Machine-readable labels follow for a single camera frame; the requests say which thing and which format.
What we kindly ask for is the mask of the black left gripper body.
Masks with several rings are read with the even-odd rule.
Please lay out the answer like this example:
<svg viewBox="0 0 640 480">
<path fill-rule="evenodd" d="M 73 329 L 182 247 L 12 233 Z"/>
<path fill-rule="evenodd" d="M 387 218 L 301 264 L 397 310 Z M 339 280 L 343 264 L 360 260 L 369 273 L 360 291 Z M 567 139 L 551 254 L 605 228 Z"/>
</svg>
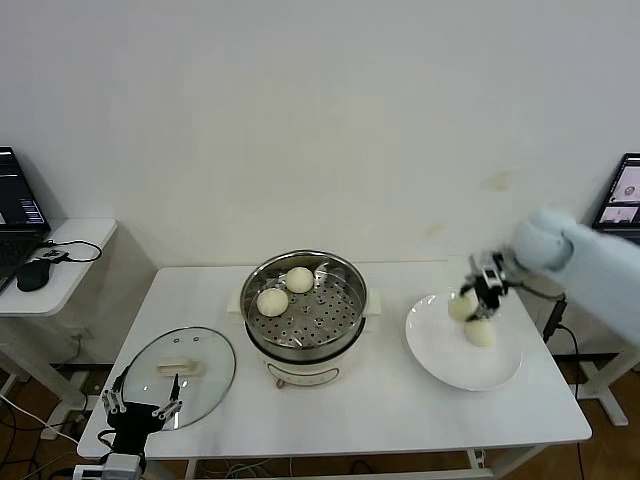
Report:
<svg viewBox="0 0 640 480">
<path fill-rule="evenodd" d="M 125 403 L 126 411 L 108 412 L 107 423 L 115 430 L 112 450 L 118 454 L 143 455 L 149 435 L 163 428 L 163 421 L 152 413 L 155 405 Z"/>
</svg>

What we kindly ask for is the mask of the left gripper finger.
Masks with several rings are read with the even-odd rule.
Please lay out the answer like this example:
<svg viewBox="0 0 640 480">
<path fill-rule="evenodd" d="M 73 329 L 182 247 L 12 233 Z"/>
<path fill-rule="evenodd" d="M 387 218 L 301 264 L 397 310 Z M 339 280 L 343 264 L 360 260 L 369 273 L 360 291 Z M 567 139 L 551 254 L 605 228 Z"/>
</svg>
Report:
<svg viewBox="0 0 640 480">
<path fill-rule="evenodd" d="M 153 417 L 157 418 L 170 418 L 176 412 L 181 409 L 181 400 L 179 399 L 180 393 L 180 382 L 179 375 L 175 374 L 173 378 L 173 383 L 171 387 L 171 392 L 169 395 L 169 402 L 163 406 L 159 407 L 152 412 Z"/>
<path fill-rule="evenodd" d="M 102 392 L 102 402 L 107 413 L 125 413 L 126 402 L 123 399 L 123 385 L 129 368 L 126 367 L 114 380 L 112 386 Z"/>
</svg>

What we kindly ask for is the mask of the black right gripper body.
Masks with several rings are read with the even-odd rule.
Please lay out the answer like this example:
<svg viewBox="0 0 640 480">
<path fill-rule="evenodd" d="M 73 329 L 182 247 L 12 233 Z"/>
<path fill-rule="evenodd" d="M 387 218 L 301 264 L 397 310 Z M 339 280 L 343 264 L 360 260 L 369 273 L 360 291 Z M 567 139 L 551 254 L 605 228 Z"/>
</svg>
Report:
<svg viewBox="0 0 640 480">
<path fill-rule="evenodd" d="M 475 291 L 480 296 L 506 296 L 511 282 L 508 279 L 506 260 L 502 252 L 479 252 L 470 257 Z"/>
</svg>

